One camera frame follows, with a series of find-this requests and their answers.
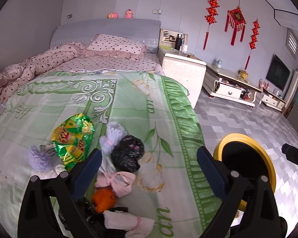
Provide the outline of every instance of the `yellow round object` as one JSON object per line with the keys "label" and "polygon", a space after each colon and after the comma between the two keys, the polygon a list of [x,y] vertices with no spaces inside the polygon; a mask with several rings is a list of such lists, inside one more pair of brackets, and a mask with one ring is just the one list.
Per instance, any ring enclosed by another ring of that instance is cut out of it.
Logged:
{"label": "yellow round object", "polygon": [[[274,193],[276,189],[276,172],[275,172],[274,165],[270,157],[266,153],[266,151],[263,149],[263,147],[252,138],[240,133],[231,133],[229,135],[226,135],[215,147],[214,155],[213,155],[214,159],[222,161],[224,146],[233,141],[241,142],[250,146],[260,155],[260,157],[263,159],[267,167],[268,174],[269,174],[268,176],[269,183]],[[244,200],[241,200],[241,203],[238,209],[241,211],[245,211],[245,207],[246,207],[246,202]]]}

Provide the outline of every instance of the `red tassel ornament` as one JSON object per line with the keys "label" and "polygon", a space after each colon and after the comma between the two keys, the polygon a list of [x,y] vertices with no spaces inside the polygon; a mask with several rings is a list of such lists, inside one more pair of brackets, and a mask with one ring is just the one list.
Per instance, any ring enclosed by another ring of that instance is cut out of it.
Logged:
{"label": "red tassel ornament", "polygon": [[232,11],[227,11],[225,32],[227,32],[229,24],[231,25],[231,28],[234,29],[231,41],[231,45],[233,46],[235,44],[237,32],[240,32],[242,30],[240,42],[243,41],[245,34],[246,21],[239,6],[237,6],[236,9]]}
{"label": "red tassel ornament", "polygon": [[207,8],[207,11],[208,11],[208,15],[205,16],[207,22],[209,23],[208,25],[208,28],[207,28],[207,33],[205,35],[205,39],[204,39],[204,45],[203,45],[203,50],[205,50],[206,46],[207,46],[207,39],[208,39],[208,36],[209,36],[209,29],[210,29],[210,25],[213,24],[213,23],[216,23],[216,20],[214,18],[214,16],[217,16],[218,13],[216,11],[216,8],[219,7],[217,1],[220,1],[220,0],[209,0],[208,3],[210,4],[210,7]]}
{"label": "red tassel ornament", "polygon": [[[259,26],[258,20],[254,21],[253,24],[254,24],[254,28],[252,28],[253,34],[250,36],[250,38],[252,39],[252,41],[250,41],[250,54],[251,54],[253,49],[256,49],[255,43],[257,42],[257,36],[259,35],[258,29],[261,28]],[[245,65],[245,70],[247,69],[247,66],[248,66],[249,62],[250,62],[250,55],[247,59],[247,62],[246,62],[246,65]]]}

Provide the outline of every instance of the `floor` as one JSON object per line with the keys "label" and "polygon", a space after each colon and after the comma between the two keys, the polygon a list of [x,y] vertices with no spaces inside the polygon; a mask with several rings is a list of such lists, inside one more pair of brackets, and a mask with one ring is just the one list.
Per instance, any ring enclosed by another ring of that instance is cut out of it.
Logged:
{"label": "floor", "polygon": [[298,134],[288,120],[263,104],[251,109],[226,99],[209,98],[204,88],[194,111],[212,154],[216,144],[230,133],[248,135],[266,150],[276,171],[278,212],[286,219],[290,233],[298,222],[298,166],[287,161],[281,147],[288,143],[298,148]]}

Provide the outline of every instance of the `purple knitted item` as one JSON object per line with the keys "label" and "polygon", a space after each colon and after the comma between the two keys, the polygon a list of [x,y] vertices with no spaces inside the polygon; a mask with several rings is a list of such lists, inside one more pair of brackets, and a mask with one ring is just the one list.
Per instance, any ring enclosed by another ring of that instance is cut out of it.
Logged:
{"label": "purple knitted item", "polygon": [[47,172],[53,169],[51,155],[41,152],[36,146],[29,148],[29,163],[35,171]]}

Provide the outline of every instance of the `green candy bag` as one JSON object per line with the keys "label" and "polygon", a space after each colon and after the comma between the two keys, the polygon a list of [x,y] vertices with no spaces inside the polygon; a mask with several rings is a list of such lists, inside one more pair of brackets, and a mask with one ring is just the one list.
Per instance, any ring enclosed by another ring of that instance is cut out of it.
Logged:
{"label": "green candy bag", "polygon": [[91,119],[82,113],[73,115],[53,131],[55,150],[66,169],[85,160],[94,131]]}

